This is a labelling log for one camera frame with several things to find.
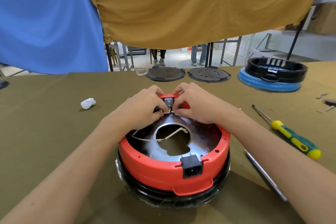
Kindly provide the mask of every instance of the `yellow curtain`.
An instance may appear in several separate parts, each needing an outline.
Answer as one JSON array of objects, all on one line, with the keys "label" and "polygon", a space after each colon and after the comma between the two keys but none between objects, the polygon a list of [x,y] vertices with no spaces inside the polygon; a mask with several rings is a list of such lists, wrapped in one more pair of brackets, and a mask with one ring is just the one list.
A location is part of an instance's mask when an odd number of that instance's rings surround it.
[{"label": "yellow curtain", "polygon": [[313,0],[92,0],[104,42],[174,49],[295,23]]}]

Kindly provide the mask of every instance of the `hand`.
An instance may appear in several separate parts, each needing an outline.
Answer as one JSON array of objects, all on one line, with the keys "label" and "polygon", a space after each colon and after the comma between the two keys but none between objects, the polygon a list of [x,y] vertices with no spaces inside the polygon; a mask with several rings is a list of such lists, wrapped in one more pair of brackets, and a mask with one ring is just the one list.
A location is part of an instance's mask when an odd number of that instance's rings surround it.
[{"label": "hand", "polygon": [[[173,94],[181,94],[173,104],[172,111],[175,111],[175,115],[191,118],[201,123],[216,123],[223,126],[225,116],[240,111],[193,82],[191,84],[182,82]],[[184,102],[189,104],[190,109],[179,109],[179,106]]]},{"label": "hand", "polygon": [[[164,93],[156,85],[143,89],[106,116],[105,122],[109,126],[119,125],[125,128],[125,133],[142,129],[162,117],[163,112],[169,112],[165,102],[158,97],[161,94]],[[156,107],[162,112],[153,112]]]}]

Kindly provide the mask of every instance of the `clear plastic bag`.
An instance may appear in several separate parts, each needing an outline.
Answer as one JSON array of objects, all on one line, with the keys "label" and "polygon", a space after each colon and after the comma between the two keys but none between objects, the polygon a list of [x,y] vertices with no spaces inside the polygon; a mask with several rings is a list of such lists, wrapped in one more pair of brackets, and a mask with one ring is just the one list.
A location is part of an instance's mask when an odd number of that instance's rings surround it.
[{"label": "clear plastic bag", "polygon": [[149,69],[148,68],[136,68],[135,72],[136,75],[141,76],[141,75],[146,75],[148,74]]}]

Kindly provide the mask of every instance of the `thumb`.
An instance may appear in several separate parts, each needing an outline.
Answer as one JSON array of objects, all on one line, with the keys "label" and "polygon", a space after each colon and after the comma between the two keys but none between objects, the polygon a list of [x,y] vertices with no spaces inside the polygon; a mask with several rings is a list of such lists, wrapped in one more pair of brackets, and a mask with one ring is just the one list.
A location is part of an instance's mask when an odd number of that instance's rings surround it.
[{"label": "thumb", "polygon": [[162,116],[163,116],[163,112],[153,112],[153,115],[152,115],[152,123],[157,121],[158,119],[160,119]]},{"label": "thumb", "polygon": [[184,118],[191,118],[191,110],[190,109],[178,109],[175,111],[175,115],[182,116]]}]

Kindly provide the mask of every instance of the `person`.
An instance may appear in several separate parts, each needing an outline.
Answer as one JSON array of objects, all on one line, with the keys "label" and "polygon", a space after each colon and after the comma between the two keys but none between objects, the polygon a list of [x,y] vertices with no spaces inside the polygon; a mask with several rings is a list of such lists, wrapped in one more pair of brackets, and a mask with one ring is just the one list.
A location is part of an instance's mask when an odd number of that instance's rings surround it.
[{"label": "person", "polygon": [[[150,49],[150,51],[152,52],[153,58],[154,58],[154,66],[158,64],[158,50],[157,49]],[[165,66],[165,54],[166,54],[166,50],[160,50],[160,55],[161,58],[159,60],[159,63],[161,66]]]},{"label": "person", "polygon": [[[153,112],[156,107],[168,112],[157,96],[161,94],[162,90],[155,85],[143,89],[103,118],[83,143],[0,224],[73,223],[112,149],[129,131],[144,128],[162,117],[162,112]],[[205,124],[216,123],[230,132],[260,163],[303,220],[336,223],[335,174],[195,83],[183,82],[173,94],[181,94],[172,107],[175,115]],[[179,109],[183,102],[190,109]]]},{"label": "person", "polygon": [[[201,53],[201,58],[199,59],[199,64],[201,66],[204,66],[208,44],[201,44],[201,47],[202,47],[202,53]],[[194,45],[191,48],[191,62],[192,62],[193,66],[197,66],[197,57],[196,56],[197,56],[197,45]]]}]

